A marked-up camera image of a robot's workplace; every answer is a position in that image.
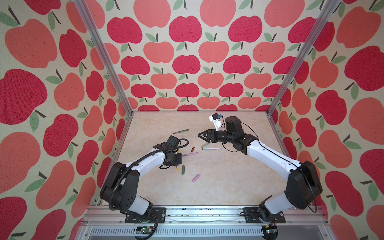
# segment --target red apple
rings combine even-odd
[[[232,22],[228,30],[228,37],[233,42],[256,41],[263,31],[262,21],[258,16],[242,16]]]
[[[368,46],[355,53],[345,65],[344,73],[347,78],[365,91],[375,91],[384,86],[384,53],[378,46]]]
[[[200,22],[194,16],[175,18],[169,24],[169,36],[172,40],[178,43],[182,42],[197,42],[202,34]]]
[[[100,93],[104,90],[104,81],[100,73],[91,72],[91,75],[87,77],[85,90],[90,100],[97,101],[99,99]]]
[[[146,75],[151,70],[148,62],[140,56],[125,57],[123,60],[121,60],[121,69],[129,75]]]
[[[246,73],[251,69],[252,61],[248,55],[233,55],[224,62],[223,70],[226,73]]]
[[[321,93],[316,99],[316,109],[319,111],[324,120],[331,125],[341,123],[347,116],[347,106],[345,100],[339,98],[335,90],[328,90]]]
[[[195,74],[200,70],[200,61],[194,55],[181,55],[173,60],[172,67],[178,74]]]
[[[24,122],[47,96],[47,89],[38,77],[21,69],[8,70],[0,80],[0,122],[8,125]]]
[[[117,43],[139,43],[143,38],[139,25],[130,17],[112,18],[107,24],[107,32]]]

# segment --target pink marker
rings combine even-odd
[[[193,178],[192,182],[195,182],[200,177],[200,174],[197,174],[196,177]]]

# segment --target apple wallpaper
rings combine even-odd
[[[272,115],[290,156],[317,166],[338,240],[384,239],[383,7],[340,1],[330,44],[320,51],[320,34]]]
[[[134,111],[267,110],[324,4],[97,2],[105,12],[99,34]],[[92,11],[96,5],[88,7]],[[93,16],[98,25],[102,18]],[[328,24],[314,52],[326,49],[334,33],[333,23]],[[104,68],[96,50],[91,59],[97,69]],[[305,62],[297,81],[308,74]]]
[[[1,1],[0,39],[0,240],[72,240],[126,111],[73,1]]]

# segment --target apple stem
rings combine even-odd
[[[56,69],[56,74],[57,74],[57,76],[59,76],[60,80],[63,81],[63,79],[61,78],[59,71],[57,71],[57,69]]]
[[[13,11],[9,5],[8,5],[8,11],[12,15],[12,17],[15,19],[15,21],[20,25],[19,19],[17,19],[16,15],[13,13]]]
[[[38,110],[35,110],[35,112],[40,115],[40,117],[42,118],[46,118],[47,116],[45,116],[44,114],[42,114],[41,112],[39,112]]]
[[[44,176],[44,174],[42,174],[41,172],[39,172],[39,176],[42,177],[42,178],[44,178],[44,179],[47,179],[47,177]]]

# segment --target apple leaf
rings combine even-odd
[[[158,74],[161,74],[161,70],[158,69],[158,68],[153,68],[153,70],[155,70],[155,72],[157,72]]]
[[[241,46],[241,42],[236,43],[236,44],[231,48],[231,50],[236,50],[236,49],[238,49],[240,46]]]
[[[244,9],[244,8],[246,8],[250,3],[251,3],[251,0],[244,0],[244,1],[240,4],[239,9]]]
[[[343,17],[344,10],[345,10],[345,3],[341,2],[339,6],[339,11],[338,11],[339,17],[341,18]]]
[[[33,132],[36,131],[37,127],[39,126],[39,116],[36,112],[33,112],[29,117],[29,125],[31,126]]]
[[[56,76],[49,76],[45,80],[47,80],[48,82],[53,83],[53,84],[60,84],[61,83],[60,78],[58,78]]]
[[[45,179],[39,179],[39,180],[36,180],[34,182],[32,182],[26,189],[24,192],[31,192],[33,190],[36,190],[38,189],[39,187],[41,187],[45,182]]]
[[[307,96],[308,97],[314,97],[314,96],[316,96],[317,94],[315,93],[315,92],[309,92],[308,94],[307,94]]]
[[[156,42],[156,38],[152,35],[152,34],[149,34],[149,33],[146,33],[145,34],[147,36],[147,38],[152,41],[152,42]]]
[[[233,78],[234,75],[235,75],[234,73],[229,74],[228,77],[225,78],[225,80],[228,80],[228,79],[230,79],[230,78]]]
[[[53,12],[50,12],[48,14],[48,23],[49,23],[49,27],[51,28],[51,30],[55,29],[56,20],[55,20],[55,17],[53,16]]]
[[[180,43],[177,48],[176,48],[176,51],[179,51],[181,49],[183,49],[185,47],[185,43]]]
[[[353,86],[351,87],[351,97],[353,98],[353,100],[356,100],[358,95],[359,95],[359,86],[357,84],[353,84]]]
[[[71,202],[73,202],[73,201],[76,199],[76,197],[77,197],[77,194],[73,194],[72,196],[70,196],[70,197],[68,198],[68,200],[65,202],[64,205],[68,205],[68,204],[70,204]]]
[[[331,198],[331,207],[332,207],[333,211],[336,210],[336,206],[337,206],[336,199],[334,197],[332,197]]]
[[[294,45],[292,45],[288,48],[287,52],[295,50],[299,45],[300,45],[300,43],[295,43]]]
[[[272,42],[272,36],[269,33],[264,33],[264,37],[267,42]]]
[[[124,52],[127,49],[128,49],[128,43],[124,43],[123,45],[121,45],[120,52]]]
[[[207,37],[207,39],[208,39],[209,41],[211,41],[211,42],[214,41],[214,37],[212,36],[212,34],[210,34],[210,33],[205,33],[205,36]]]
[[[183,5],[183,0],[177,0],[173,5],[173,10],[179,9]]]
[[[320,169],[326,169],[326,167],[324,166],[324,164],[322,164],[321,162],[315,162],[316,166]]]
[[[355,143],[355,142],[346,141],[344,144],[345,144],[345,146],[349,147],[350,149],[361,149],[360,145]]]
[[[282,78],[283,76],[284,76],[284,74],[277,75],[277,77],[273,78],[272,81],[278,80],[278,79]]]
[[[376,3],[376,4],[371,8],[371,11],[372,11],[372,12],[379,11],[379,10],[382,9],[383,7],[384,7],[384,0],[381,0],[381,1],[379,1],[378,3]]]
[[[85,42],[86,42],[86,44],[87,44],[88,46],[90,46],[91,48],[93,48],[93,47],[95,46],[90,40],[86,40]]]
[[[368,187],[368,193],[369,196],[373,201],[376,201],[377,197],[379,196],[379,190],[377,189],[376,184],[371,183]]]
[[[8,16],[7,14],[0,12],[0,22],[4,23],[5,25],[8,26],[18,26],[19,24],[11,17]]]
[[[306,9],[306,10],[312,10],[314,9],[315,7],[317,7],[318,5],[321,4],[323,0],[316,0],[314,1],[313,3],[311,3],[311,5],[309,5],[309,7]]]
[[[73,156],[73,145],[70,144],[68,147],[68,157],[72,158],[72,156]]]
[[[85,112],[82,112],[82,113],[79,113],[79,114],[77,115],[77,117],[78,117],[78,118],[85,118],[85,117],[87,117],[87,114],[86,114]]]
[[[346,57],[344,57],[344,56],[338,56],[338,57],[335,57],[335,59],[332,62],[333,63],[341,63],[345,59],[346,59]]]

